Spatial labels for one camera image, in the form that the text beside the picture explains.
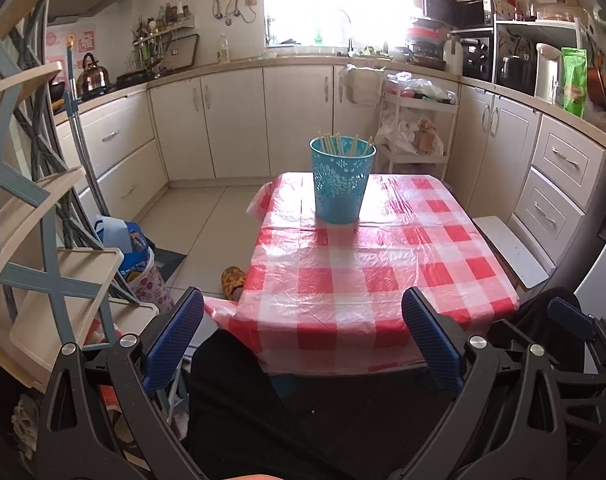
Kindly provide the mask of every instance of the white thermos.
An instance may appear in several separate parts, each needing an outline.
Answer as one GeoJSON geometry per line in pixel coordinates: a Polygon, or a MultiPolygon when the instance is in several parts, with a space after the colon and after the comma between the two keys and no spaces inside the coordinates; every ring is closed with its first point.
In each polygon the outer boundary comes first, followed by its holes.
{"type": "Polygon", "coordinates": [[[456,75],[463,75],[463,46],[457,36],[448,34],[449,40],[443,47],[443,61],[445,71],[456,75]]]}

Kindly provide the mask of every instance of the electric kettle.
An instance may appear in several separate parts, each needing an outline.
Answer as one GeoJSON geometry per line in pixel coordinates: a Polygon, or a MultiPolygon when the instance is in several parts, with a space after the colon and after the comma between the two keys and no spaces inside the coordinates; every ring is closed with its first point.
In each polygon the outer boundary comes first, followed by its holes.
{"type": "Polygon", "coordinates": [[[77,78],[79,97],[85,101],[106,93],[110,87],[110,77],[107,70],[97,64],[91,52],[83,56],[82,66],[83,73],[77,78]]]}

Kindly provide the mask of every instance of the dining table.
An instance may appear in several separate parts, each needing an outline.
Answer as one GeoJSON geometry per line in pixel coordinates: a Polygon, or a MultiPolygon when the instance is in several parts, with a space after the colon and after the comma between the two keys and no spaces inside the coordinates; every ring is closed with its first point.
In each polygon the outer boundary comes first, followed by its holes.
{"type": "Polygon", "coordinates": [[[401,315],[417,286],[434,309],[482,334],[518,309],[497,258],[432,176],[371,174],[359,220],[315,215],[311,173],[285,173],[247,208],[262,221],[240,300],[206,311],[272,374],[355,375],[423,363],[401,315]]]}

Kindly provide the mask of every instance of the blue perforated bucket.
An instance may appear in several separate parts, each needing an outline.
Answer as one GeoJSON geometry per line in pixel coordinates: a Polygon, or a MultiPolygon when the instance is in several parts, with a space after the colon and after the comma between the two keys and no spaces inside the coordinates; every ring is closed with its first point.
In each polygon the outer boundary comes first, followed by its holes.
{"type": "MultiPolygon", "coordinates": [[[[352,137],[342,137],[342,140],[343,151],[347,153],[352,147],[352,137]]],[[[365,140],[359,140],[357,153],[365,150],[367,145],[365,140]]],[[[368,153],[359,156],[328,155],[318,137],[309,146],[317,216],[330,224],[356,222],[376,148],[372,146],[368,153]]]]}

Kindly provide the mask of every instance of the window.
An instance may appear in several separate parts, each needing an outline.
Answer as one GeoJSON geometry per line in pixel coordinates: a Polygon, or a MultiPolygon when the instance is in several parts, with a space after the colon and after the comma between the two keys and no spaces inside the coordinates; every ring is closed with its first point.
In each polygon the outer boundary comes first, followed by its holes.
{"type": "Polygon", "coordinates": [[[265,15],[269,46],[347,46],[352,35],[356,49],[404,45],[416,11],[413,0],[265,0],[265,15]]]}

